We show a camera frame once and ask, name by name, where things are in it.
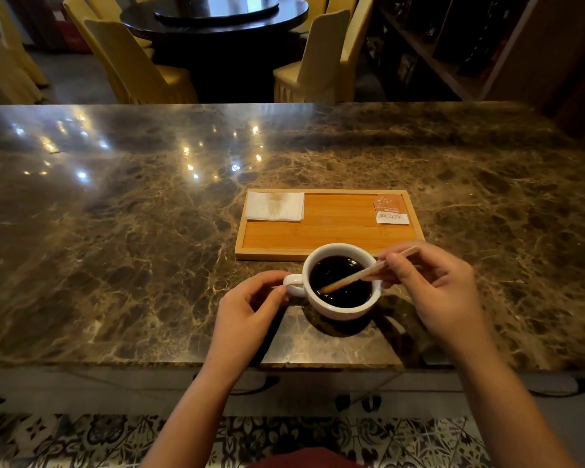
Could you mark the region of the wooden display shelf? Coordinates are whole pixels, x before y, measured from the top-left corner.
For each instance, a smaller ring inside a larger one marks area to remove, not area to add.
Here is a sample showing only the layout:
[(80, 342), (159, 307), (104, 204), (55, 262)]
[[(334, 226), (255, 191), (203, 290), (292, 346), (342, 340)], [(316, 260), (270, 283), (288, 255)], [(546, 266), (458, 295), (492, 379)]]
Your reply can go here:
[(390, 101), (517, 101), (585, 138), (585, 0), (377, 0)]

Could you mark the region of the black coffee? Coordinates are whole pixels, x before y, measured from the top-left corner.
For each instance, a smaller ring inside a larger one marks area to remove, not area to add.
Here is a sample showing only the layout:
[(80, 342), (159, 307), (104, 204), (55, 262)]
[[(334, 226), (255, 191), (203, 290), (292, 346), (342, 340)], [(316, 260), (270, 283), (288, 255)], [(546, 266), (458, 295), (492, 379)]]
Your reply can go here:
[(373, 282), (358, 280), (330, 293), (322, 289), (363, 269), (364, 265), (346, 256), (323, 258), (310, 271), (309, 285), (319, 299), (334, 307), (359, 307), (371, 298)]

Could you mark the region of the person's right hand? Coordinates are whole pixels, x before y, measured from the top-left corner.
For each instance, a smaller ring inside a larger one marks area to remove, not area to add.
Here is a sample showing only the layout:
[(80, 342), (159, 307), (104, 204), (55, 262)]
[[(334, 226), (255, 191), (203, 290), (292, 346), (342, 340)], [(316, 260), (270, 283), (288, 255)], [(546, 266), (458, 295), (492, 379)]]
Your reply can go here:
[[(492, 360), (497, 348), (484, 319), (473, 267), (425, 241), (392, 246), (382, 251), (378, 260), (384, 261), (390, 252), (407, 256), (422, 275), (422, 296), (412, 300), (413, 305), (423, 325), (453, 362)], [(389, 267), (377, 277), (365, 279), (373, 280), (382, 281), (385, 287), (401, 284)]]

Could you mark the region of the white ceramic cup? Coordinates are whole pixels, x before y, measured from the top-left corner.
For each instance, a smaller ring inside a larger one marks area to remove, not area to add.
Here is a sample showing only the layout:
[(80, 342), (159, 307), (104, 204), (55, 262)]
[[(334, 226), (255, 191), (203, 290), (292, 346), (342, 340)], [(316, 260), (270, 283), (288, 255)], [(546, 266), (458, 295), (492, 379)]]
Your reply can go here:
[(334, 307), (319, 299), (312, 291), (309, 285), (310, 271), (318, 261), (330, 256), (346, 256), (355, 259), (364, 265), (364, 269), (376, 263), (376, 259), (370, 253), (358, 246), (345, 243), (326, 244), (310, 253), (303, 263), (300, 274), (288, 275), (284, 278), (283, 285), (287, 287), (288, 295), (307, 299), (319, 314), (335, 321), (352, 321), (367, 314), (381, 296), (382, 288), (379, 281), (372, 281), (374, 287), (371, 298), (365, 304), (353, 308)]

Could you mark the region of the person's right forearm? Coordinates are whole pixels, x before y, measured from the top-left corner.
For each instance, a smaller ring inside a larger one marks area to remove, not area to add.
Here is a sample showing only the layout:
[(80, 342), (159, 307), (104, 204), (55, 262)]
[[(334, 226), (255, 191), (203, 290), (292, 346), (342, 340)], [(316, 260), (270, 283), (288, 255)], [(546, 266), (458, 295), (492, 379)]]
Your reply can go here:
[(496, 468), (578, 468), (489, 337), (446, 345)]

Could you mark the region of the orange sugar packet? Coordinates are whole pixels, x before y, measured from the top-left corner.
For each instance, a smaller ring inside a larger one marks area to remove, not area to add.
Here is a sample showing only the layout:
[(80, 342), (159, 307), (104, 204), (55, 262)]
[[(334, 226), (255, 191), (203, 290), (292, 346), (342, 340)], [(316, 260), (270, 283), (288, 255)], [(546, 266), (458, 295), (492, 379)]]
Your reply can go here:
[(375, 222), (378, 225), (409, 225), (410, 219), (402, 194), (378, 194), (374, 200)]

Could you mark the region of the wooden serving tray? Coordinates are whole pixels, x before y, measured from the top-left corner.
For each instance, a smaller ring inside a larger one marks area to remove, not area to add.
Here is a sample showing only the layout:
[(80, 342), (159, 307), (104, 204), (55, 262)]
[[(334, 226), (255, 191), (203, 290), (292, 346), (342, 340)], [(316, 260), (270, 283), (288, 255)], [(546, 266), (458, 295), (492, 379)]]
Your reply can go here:
[[(304, 195), (298, 221), (250, 220), (250, 194), (277, 195), (280, 211), (284, 193)], [(376, 218), (375, 202), (390, 196), (400, 205), (407, 223)], [(391, 245), (424, 240), (413, 203), (405, 190), (381, 189), (256, 189), (247, 191), (234, 248), (237, 260), (302, 262), (315, 249), (333, 243), (353, 244), (377, 257)]]

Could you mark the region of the round dark dining table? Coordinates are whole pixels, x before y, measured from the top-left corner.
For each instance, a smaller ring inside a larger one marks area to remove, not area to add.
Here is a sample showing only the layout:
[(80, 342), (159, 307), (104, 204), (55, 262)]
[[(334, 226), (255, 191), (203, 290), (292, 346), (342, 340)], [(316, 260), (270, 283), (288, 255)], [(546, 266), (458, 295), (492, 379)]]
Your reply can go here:
[(157, 19), (151, 0), (132, 4), (120, 21), (152, 41), (155, 61), (190, 72), (200, 103), (272, 103), (273, 71), (292, 62), (291, 30), (306, 21), (305, 0), (280, 0), (263, 19), (188, 25)]

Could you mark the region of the dark round turntable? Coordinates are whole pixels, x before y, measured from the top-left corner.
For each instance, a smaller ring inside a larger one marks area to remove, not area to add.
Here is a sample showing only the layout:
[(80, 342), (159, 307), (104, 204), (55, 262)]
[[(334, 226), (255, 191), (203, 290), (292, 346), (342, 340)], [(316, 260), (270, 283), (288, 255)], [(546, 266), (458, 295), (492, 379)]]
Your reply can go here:
[(279, 0), (151, 0), (157, 19), (188, 25), (224, 25), (263, 19)]

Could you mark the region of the wooden stir stick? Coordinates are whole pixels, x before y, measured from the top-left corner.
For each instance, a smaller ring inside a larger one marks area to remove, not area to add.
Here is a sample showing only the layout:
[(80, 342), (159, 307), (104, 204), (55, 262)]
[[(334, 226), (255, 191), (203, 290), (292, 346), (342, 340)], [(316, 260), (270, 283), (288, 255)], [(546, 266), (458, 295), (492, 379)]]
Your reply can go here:
[(331, 283), (321, 289), (318, 290), (318, 293), (320, 294), (330, 294), (333, 293), (336, 290), (340, 290), (341, 288), (344, 288), (354, 282), (360, 281), (360, 280), (365, 280), (367, 277), (377, 277), (379, 275), (379, 273), (385, 269), (386, 267), (388, 267), (386, 261), (377, 261), (373, 266), (367, 267), (365, 269), (362, 269), (361, 271), (358, 271), (357, 273), (354, 273), (353, 275), (347, 276), (343, 279), (340, 279), (339, 281), (336, 281), (334, 283)]

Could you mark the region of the person's red clothing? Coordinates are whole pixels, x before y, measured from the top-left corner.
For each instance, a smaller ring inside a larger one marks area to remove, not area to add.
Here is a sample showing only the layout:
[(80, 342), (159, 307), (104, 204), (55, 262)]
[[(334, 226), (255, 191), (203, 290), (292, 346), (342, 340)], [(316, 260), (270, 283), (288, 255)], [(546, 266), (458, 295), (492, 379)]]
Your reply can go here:
[(302, 448), (265, 457), (246, 468), (365, 468), (327, 448)]

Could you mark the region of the person's left hand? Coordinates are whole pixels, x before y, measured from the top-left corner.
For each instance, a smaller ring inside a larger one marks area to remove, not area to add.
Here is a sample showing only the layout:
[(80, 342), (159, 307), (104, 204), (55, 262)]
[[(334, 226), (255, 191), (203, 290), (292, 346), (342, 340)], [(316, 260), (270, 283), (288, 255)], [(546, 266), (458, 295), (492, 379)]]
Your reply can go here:
[(288, 275), (282, 270), (264, 271), (242, 281), (222, 297), (202, 370), (209, 380), (228, 389), (235, 385), (273, 323), (257, 321), (254, 296), (264, 286), (283, 285)]

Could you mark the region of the white paper napkin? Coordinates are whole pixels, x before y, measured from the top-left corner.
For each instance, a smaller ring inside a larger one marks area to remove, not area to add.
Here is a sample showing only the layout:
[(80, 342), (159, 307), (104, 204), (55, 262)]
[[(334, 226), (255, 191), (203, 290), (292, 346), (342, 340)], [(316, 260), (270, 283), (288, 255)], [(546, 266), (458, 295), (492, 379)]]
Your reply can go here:
[(304, 193), (249, 191), (244, 208), (247, 220), (300, 222), (304, 218)]

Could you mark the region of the person's left forearm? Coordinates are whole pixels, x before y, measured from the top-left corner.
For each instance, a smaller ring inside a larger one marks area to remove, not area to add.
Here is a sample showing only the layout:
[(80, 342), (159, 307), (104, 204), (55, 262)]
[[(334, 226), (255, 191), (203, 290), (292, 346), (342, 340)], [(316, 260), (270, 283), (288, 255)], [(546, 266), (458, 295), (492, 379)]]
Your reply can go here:
[(223, 409), (251, 358), (208, 358), (190, 384), (140, 468), (204, 468)]

